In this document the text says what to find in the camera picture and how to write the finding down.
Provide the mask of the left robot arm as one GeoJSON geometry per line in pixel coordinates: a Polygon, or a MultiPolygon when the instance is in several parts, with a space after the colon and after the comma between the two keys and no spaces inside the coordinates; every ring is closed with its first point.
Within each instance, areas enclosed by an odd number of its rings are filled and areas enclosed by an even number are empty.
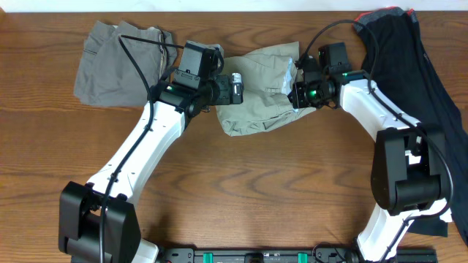
{"type": "Polygon", "coordinates": [[[69,182],[60,195],[58,249],[77,261],[155,262],[159,247],[141,235],[140,195],[165,151],[189,122],[211,106],[243,101],[239,74],[223,75],[220,45],[188,41],[181,63],[156,85],[143,79],[147,102],[135,128],[86,184],[69,182]]]}

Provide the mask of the khaki beige shorts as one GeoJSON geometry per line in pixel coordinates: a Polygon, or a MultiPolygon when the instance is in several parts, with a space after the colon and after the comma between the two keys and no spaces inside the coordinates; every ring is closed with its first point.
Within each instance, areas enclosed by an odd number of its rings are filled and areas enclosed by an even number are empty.
{"type": "Polygon", "coordinates": [[[231,136],[270,132],[315,111],[294,109],[287,95],[298,71],[299,43],[263,47],[244,56],[224,60],[224,75],[239,73],[244,85],[241,104],[218,106],[216,115],[223,131],[231,136]]]}

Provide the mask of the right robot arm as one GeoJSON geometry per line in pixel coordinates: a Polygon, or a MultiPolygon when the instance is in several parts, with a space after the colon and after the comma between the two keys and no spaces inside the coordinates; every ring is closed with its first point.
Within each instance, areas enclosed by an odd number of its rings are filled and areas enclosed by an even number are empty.
{"type": "Polygon", "coordinates": [[[288,95],[295,109],[341,108],[374,140],[370,183],[376,205],[371,217],[354,248],[316,249],[316,261],[435,262],[432,251],[400,251],[397,246],[417,220],[453,220],[443,130],[406,114],[368,72],[352,70],[342,42],[322,46],[316,58],[304,54],[295,65],[302,72],[288,95]]]}

